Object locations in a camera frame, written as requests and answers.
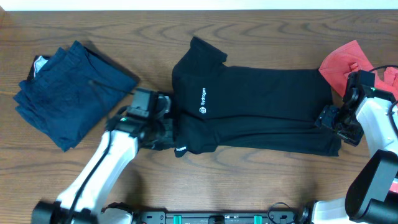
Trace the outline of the red printed t-shirt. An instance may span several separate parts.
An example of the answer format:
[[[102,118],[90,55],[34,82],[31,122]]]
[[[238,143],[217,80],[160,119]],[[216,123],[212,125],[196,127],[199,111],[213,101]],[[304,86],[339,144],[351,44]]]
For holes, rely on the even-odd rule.
[[[397,87],[382,81],[358,42],[337,48],[322,62],[319,72],[343,99],[361,125],[369,155],[386,151],[397,156]]]

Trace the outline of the black polo shirt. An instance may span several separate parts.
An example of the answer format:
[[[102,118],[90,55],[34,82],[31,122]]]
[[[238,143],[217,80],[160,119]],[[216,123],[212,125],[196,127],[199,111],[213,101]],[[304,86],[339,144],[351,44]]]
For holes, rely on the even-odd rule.
[[[227,55],[194,37],[172,71],[175,155],[219,146],[337,156],[341,141],[315,121],[332,104],[316,69],[226,65]]]

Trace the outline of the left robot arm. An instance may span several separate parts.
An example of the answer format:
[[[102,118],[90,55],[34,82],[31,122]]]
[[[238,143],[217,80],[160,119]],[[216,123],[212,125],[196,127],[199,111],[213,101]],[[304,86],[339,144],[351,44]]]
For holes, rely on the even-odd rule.
[[[117,114],[106,123],[101,142],[80,175],[54,201],[39,201],[32,223],[134,223],[134,213],[105,201],[140,147],[172,143],[171,119],[142,119]]]

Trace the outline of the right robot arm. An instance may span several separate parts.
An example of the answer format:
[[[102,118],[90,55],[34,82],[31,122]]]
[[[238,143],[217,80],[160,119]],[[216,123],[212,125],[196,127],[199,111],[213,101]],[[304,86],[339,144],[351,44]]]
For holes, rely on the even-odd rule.
[[[304,207],[297,223],[397,223],[397,100],[377,89],[375,74],[350,73],[341,108],[326,106],[316,126],[328,128],[345,143],[366,139],[370,160],[346,196]]]

